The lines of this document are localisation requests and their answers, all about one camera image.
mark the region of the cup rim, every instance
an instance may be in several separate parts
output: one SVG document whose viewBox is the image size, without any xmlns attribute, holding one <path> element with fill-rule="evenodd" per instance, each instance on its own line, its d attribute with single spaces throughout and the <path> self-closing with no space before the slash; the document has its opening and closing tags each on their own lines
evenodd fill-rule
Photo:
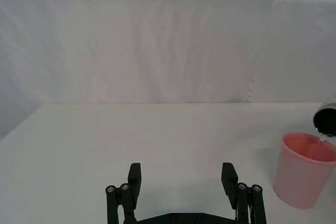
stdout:
<svg viewBox="0 0 336 224">
<path fill-rule="evenodd" d="M 311 159 L 311 158 L 308 158 L 308 157 L 305 157 L 295 151 L 293 151 L 291 148 L 289 148 L 286 144 L 285 144 L 285 137 L 286 136 L 289 136 L 289 135 L 300 135 L 300 136 L 309 136 L 309 137 L 316 137 L 318 138 L 317 136 L 315 135 L 312 135 L 312 134 L 308 134 L 308 133 L 303 133 L 303 132 L 288 132 L 286 134 L 284 134 L 282 136 L 282 141 L 281 141 L 281 145 L 286 149 L 288 150 L 291 154 L 299 157 L 300 159 L 304 160 L 304 161 L 307 161 L 307 162 L 310 162 L 310 163 L 314 163 L 314 164 L 319 164 L 319 165 L 336 165 L 336 159 L 334 161 L 319 161 L 319 160 L 315 160 L 315 159 Z M 330 142 L 326 141 L 324 144 L 327 144 L 328 146 L 331 146 L 333 149 L 334 149 L 334 152 L 336 154 L 336 147 L 331 144 Z"/>
</svg>

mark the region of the white fabric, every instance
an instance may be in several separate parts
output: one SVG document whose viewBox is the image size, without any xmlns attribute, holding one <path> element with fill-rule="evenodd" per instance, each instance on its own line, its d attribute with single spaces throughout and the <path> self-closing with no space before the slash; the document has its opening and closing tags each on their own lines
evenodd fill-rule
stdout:
<svg viewBox="0 0 336 224">
<path fill-rule="evenodd" d="M 321 101 L 336 0 L 0 0 L 0 135 L 41 104 Z"/>
</svg>

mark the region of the bolt head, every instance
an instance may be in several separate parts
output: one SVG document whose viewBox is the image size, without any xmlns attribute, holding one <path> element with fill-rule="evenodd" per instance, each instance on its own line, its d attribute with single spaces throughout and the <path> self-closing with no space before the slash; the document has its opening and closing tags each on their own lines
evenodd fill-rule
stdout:
<svg viewBox="0 0 336 224">
<path fill-rule="evenodd" d="M 106 191 L 107 191 L 108 193 L 111 193 L 111 192 L 114 191 L 114 187 L 113 187 L 113 186 L 110 186 L 109 188 L 106 189 Z"/>
<path fill-rule="evenodd" d="M 261 188 L 260 188 L 259 186 L 254 186 L 253 189 L 254 189 L 255 191 L 261 191 Z"/>
<path fill-rule="evenodd" d="M 245 189 L 246 189 L 246 186 L 244 186 L 243 184 L 240 184 L 240 185 L 239 185 L 239 188 L 240 188 L 241 190 L 245 190 Z"/>
<path fill-rule="evenodd" d="M 128 185 L 123 185 L 123 186 L 121 187 L 121 189 L 123 189 L 123 190 L 127 190 L 128 188 L 129 188 Z"/>
</svg>

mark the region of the screw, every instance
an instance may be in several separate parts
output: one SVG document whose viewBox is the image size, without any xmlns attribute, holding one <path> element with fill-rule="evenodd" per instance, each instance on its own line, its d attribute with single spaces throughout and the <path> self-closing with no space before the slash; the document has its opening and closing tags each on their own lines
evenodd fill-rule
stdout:
<svg viewBox="0 0 336 224">
<path fill-rule="evenodd" d="M 261 191 L 261 188 L 260 188 L 259 186 L 254 186 L 253 189 L 254 189 L 255 191 Z"/>
<path fill-rule="evenodd" d="M 203 222 L 205 219 L 205 216 L 204 214 L 197 214 L 196 218 L 199 222 Z"/>
<path fill-rule="evenodd" d="M 177 214 L 170 214 L 169 219 L 171 222 L 177 222 L 178 216 Z"/>
<path fill-rule="evenodd" d="M 129 188 L 128 185 L 123 185 L 123 186 L 121 187 L 121 189 L 123 189 L 123 190 L 127 190 L 128 188 Z"/>
<path fill-rule="evenodd" d="M 113 186 L 110 186 L 109 188 L 106 189 L 106 191 L 107 191 L 108 193 L 111 193 L 111 192 L 114 191 L 114 187 L 113 187 Z"/>
<path fill-rule="evenodd" d="M 245 189 L 246 189 L 246 186 L 244 186 L 243 184 L 240 184 L 240 185 L 239 185 L 239 188 L 240 188 L 241 190 L 245 190 Z"/>
</svg>

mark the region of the liquid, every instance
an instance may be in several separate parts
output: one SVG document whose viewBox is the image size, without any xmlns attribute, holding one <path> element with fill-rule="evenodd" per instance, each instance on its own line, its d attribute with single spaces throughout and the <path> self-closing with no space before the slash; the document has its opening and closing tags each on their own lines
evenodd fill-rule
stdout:
<svg viewBox="0 0 336 224">
<path fill-rule="evenodd" d="M 326 139 L 328 138 L 328 136 L 321 134 L 320 139 L 319 139 L 319 143 L 315 149 L 314 155 L 312 159 L 315 159 L 316 154 L 319 152 L 319 149 L 321 149 L 322 145 L 324 144 L 324 142 L 326 141 Z"/>
</svg>

